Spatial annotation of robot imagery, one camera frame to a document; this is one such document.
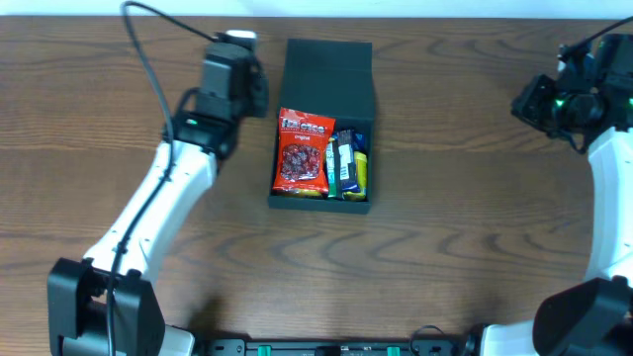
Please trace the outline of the green chocolate bar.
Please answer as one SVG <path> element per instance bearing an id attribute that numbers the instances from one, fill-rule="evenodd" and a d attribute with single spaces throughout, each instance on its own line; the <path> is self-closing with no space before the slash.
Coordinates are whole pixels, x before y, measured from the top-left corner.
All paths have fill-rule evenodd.
<path id="1" fill-rule="evenodd" d="M 325 150 L 325 169 L 328 182 L 328 195 L 331 200 L 342 199 L 342 189 L 340 183 L 340 157 L 337 140 L 331 138 Z"/>

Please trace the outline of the purple chocolate bar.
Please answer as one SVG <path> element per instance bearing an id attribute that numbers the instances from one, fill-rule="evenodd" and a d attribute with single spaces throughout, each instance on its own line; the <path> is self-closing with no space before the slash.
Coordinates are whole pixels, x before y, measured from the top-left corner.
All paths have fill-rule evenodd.
<path id="1" fill-rule="evenodd" d="M 339 182 L 341 192 L 359 193 L 360 186 L 356 174 L 354 158 L 354 130 L 344 130 L 337 134 L 339 155 Z"/>

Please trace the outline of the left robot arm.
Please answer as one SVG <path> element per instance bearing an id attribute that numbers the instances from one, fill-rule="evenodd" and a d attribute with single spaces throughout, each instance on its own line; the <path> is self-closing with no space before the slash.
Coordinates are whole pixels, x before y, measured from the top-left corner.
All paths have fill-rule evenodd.
<path id="1" fill-rule="evenodd" d="M 118 219 L 81 260 L 53 265 L 51 354 L 195 354 L 195 335 L 166 324 L 154 284 L 171 242 L 235 150 L 241 121 L 266 115 L 268 83 L 255 43 L 250 32 L 229 32 L 206 48 L 201 87 L 183 94 Z"/>

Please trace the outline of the yellow plastic bottle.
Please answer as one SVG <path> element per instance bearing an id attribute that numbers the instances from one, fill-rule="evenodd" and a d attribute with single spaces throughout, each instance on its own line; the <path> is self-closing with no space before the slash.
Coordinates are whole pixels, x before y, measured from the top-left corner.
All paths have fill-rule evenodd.
<path id="1" fill-rule="evenodd" d="M 361 151 L 354 152 L 354 160 L 356 164 L 356 179 L 358 191 L 347 191 L 343 193 L 343 198 L 347 201 L 364 201 L 367 197 L 368 187 L 368 168 L 367 155 Z"/>

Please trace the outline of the blue snack bar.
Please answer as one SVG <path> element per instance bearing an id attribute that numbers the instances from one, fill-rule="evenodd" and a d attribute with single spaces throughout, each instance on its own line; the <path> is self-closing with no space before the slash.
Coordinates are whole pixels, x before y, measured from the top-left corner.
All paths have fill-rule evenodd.
<path id="1" fill-rule="evenodd" d="M 354 129 L 335 132 L 330 141 L 336 141 L 339 146 L 350 145 L 353 151 L 367 152 L 366 136 Z"/>

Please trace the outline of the yellow candy bag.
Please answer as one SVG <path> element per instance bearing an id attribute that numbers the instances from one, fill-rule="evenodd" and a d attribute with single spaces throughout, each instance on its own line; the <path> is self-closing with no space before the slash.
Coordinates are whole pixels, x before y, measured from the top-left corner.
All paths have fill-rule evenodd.
<path id="1" fill-rule="evenodd" d="M 279 174 L 285 193 L 318 199 L 328 193 L 325 148 L 322 142 L 292 142 L 283 147 Z"/>

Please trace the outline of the red candy bag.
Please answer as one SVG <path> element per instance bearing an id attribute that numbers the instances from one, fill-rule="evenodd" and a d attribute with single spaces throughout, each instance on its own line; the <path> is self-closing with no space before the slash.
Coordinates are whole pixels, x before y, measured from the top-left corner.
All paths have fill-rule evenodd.
<path id="1" fill-rule="evenodd" d="M 319 195 L 328 192 L 325 150 L 334 126 L 334 118 L 280 109 L 273 191 L 310 191 Z"/>

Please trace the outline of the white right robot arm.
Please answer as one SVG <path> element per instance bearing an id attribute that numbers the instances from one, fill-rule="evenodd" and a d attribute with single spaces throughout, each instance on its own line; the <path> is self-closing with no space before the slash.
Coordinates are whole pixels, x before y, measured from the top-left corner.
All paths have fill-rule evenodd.
<path id="1" fill-rule="evenodd" d="M 583 281 L 546 299 L 533 319 L 483 327 L 467 355 L 632 352 L 632 38 L 603 30 L 564 45 L 557 78 L 541 74 L 512 114 L 588 158 L 591 252 Z"/>

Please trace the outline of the dark green box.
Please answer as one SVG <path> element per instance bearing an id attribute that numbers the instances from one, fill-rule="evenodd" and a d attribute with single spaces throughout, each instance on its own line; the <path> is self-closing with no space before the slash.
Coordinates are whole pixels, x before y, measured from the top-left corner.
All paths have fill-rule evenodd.
<path id="1" fill-rule="evenodd" d="M 334 118 L 338 131 L 363 134 L 372 159 L 377 118 L 372 45 L 289 39 L 277 108 Z"/>

